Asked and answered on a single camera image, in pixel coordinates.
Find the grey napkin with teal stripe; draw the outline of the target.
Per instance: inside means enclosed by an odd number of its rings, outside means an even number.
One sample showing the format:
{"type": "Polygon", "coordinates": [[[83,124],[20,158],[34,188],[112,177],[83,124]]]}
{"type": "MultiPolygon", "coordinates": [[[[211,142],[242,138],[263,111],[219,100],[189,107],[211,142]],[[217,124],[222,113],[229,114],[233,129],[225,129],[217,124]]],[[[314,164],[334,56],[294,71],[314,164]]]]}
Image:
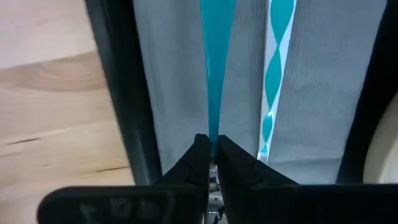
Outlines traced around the grey napkin with teal stripe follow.
{"type": "MultiPolygon", "coordinates": [[[[256,154],[269,0],[236,0],[220,133],[256,154]]],[[[301,184],[337,179],[387,0],[297,0],[268,164],[301,184]]],[[[200,0],[135,0],[161,168],[208,132],[200,0]]]]}

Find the black plastic serving tray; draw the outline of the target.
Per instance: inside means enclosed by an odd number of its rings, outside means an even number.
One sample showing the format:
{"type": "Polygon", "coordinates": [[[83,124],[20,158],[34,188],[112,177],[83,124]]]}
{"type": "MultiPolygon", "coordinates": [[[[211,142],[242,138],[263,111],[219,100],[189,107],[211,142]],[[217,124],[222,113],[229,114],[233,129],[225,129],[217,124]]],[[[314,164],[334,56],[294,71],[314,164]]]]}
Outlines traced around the black plastic serving tray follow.
{"type": "MultiPolygon", "coordinates": [[[[152,184],[162,171],[150,94],[134,12],[135,0],[85,0],[127,158],[137,184],[152,184]]],[[[267,21],[271,0],[268,3],[267,21]]],[[[285,36],[290,41],[294,13],[285,36]]],[[[266,69],[265,52],[264,72],[266,69]]],[[[398,92],[398,0],[387,0],[366,69],[363,88],[345,143],[337,179],[330,184],[363,181],[364,163],[378,123],[398,92]]]]}

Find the beige round plate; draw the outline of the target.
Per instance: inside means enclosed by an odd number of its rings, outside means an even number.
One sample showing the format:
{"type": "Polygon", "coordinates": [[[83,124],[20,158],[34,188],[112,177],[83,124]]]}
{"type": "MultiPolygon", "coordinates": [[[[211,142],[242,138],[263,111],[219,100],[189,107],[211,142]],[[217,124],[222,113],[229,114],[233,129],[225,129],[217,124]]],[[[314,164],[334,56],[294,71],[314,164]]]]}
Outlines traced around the beige round plate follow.
{"type": "Polygon", "coordinates": [[[381,117],[364,163],[366,184],[398,184],[398,92],[381,117]]]}

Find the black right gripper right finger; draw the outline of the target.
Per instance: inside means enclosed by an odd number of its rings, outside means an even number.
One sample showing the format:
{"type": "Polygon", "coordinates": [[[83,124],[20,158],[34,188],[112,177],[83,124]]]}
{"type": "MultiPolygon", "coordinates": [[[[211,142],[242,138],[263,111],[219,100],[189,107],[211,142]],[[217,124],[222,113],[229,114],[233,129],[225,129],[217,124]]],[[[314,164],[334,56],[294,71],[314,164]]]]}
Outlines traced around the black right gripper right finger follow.
{"type": "Polygon", "coordinates": [[[280,187],[297,185],[295,181],[253,157],[229,137],[218,139],[218,170],[248,187],[280,187]]]}

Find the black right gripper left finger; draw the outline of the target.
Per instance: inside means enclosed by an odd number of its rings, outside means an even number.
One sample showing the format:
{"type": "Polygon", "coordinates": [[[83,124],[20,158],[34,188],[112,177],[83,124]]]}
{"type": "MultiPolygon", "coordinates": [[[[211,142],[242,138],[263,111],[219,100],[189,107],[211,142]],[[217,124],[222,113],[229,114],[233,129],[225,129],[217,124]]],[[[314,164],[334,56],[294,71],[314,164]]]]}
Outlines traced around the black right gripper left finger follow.
{"type": "Polygon", "coordinates": [[[210,149],[209,137],[205,134],[196,134],[193,144],[186,153],[156,184],[209,187],[210,149]]]}

